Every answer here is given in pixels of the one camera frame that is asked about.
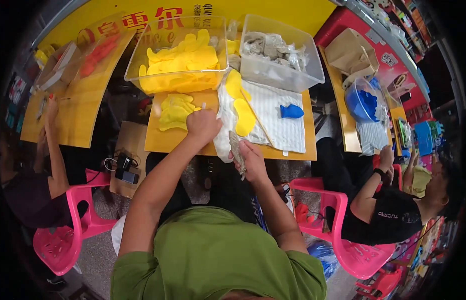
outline black pants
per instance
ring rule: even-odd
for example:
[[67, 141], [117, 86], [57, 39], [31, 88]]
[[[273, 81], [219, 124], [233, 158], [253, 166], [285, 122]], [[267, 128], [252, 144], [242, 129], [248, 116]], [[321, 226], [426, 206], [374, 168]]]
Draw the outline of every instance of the black pants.
[[[167, 153], [157, 152], [148, 154], [146, 159], [146, 174], [154, 169], [166, 155]], [[225, 164], [216, 157], [210, 158], [210, 161], [213, 161], [214, 178], [207, 205], [229, 210], [244, 222], [256, 224], [248, 181], [241, 180], [241, 176], [233, 163]], [[168, 201], [161, 213], [159, 225], [172, 214], [191, 206], [193, 204], [180, 179], [170, 201]]]
[[[317, 154], [317, 161], [311, 162], [312, 177], [323, 177], [325, 190], [345, 193], [348, 197], [345, 219], [356, 218], [350, 211], [350, 203], [373, 175], [373, 156], [344, 152], [343, 147], [337, 146], [329, 137], [317, 142]], [[326, 219], [330, 229], [334, 216], [335, 210], [327, 207]]]

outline yellow sign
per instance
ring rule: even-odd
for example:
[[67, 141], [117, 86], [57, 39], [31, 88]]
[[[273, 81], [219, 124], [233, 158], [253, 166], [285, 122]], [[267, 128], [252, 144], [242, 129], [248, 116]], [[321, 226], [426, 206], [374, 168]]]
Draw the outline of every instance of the yellow sign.
[[[161, 3], [144, 0], [90, 0], [51, 30], [38, 47], [60, 46], [76, 40], [80, 32], [85, 34], [83, 29], [86, 27], [122, 11], [125, 12], [122, 25], [137, 30], [133, 43], [138, 41], [146, 24], [152, 21], [158, 21], [158, 29], [169, 30], [182, 27], [179, 17], [183, 16], [198, 17], [198, 22], [202, 22], [201, 26], [204, 27], [207, 26], [208, 16], [225, 16], [227, 19], [242, 21], [249, 13], [284, 22], [314, 36], [335, 7], [328, 0], [298, 0], [291, 3], [277, 0], [266, 3], [251, 0], [212, 0], [196, 4], [186, 0], [164, 0]], [[93, 32], [92, 35], [102, 34], [115, 26], [116, 24], [104, 22], [97, 26], [98, 32]]]

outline floor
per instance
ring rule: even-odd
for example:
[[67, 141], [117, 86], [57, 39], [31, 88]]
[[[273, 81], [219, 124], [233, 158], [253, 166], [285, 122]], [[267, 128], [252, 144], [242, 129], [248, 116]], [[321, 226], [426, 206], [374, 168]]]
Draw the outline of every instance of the floor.
[[[135, 105], [142, 98], [138, 95], [134, 99], [129, 95], [109, 96], [110, 106], [118, 121], [131, 120], [138, 123], [147, 122], [145, 117], [135, 114]], [[328, 117], [326, 123], [317, 134], [317, 140], [321, 137], [330, 136], [338, 138], [339, 120], [335, 117]], [[194, 203], [207, 203], [208, 192], [204, 192], [196, 180], [194, 171], [196, 160], [193, 159], [182, 175], [182, 182], [188, 195]], [[297, 177], [310, 176], [309, 161], [291, 160], [269, 160], [266, 162], [269, 176], [273, 183], [284, 183]], [[320, 208], [320, 198], [318, 194], [295, 191], [295, 201], [302, 201], [307, 204], [310, 212], [317, 212]], [[97, 213], [108, 219], [116, 218], [127, 213], [129, 199], [120, 195], [113, 196], [113, 203], [107, 204], [102, 192], [98, 190], [93, 195], [95, 209]], [[305, 234], [305, 241], [309, 245], [317, 238]], [[104, 299], [110, 299], [110, 273], [116, 260], [116, 254], [111, 243], [111, 231], [102, 233], [83, 241], [83, 247], [78, 259], [83, 281]], [[327, 299], [351, 299], [354, 293], [354, 283], [356, 278], [346, 273], [343, 268], [339, 269], [328, 280]]]

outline hair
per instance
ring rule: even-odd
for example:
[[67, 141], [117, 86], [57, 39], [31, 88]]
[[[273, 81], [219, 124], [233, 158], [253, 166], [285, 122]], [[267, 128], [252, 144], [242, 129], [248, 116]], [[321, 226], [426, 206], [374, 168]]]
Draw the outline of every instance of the hair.
[[464, 204], [465, 184], [462, 172], [452, 159], [439, 157], [439, 161], [441, 162], [441, 174], [448, 181], [446, 186], [448, 203], [440, 211], [439, 216], [444, 216], [447, 221], [456, 220]]

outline blue fish model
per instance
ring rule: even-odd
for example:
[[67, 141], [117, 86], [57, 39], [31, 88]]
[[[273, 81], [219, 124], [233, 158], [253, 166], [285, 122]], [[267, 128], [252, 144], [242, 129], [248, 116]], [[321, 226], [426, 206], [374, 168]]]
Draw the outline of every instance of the blue fish model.
[[280, 111], [282, 113], [282, 118], [289, 117], [289, 118], [292, 118], [292, 119], [293, 118], [296, 119], [296, 118], [299, 118], [299, 117], [300, 118], [303, 117], [303, 115], [305, 114], [300, 107], [298, 107], [298, 106], [296, 106], [294, 104], [290, 104], [287, 107], [284, 107], [283, 105], [280, 105]]

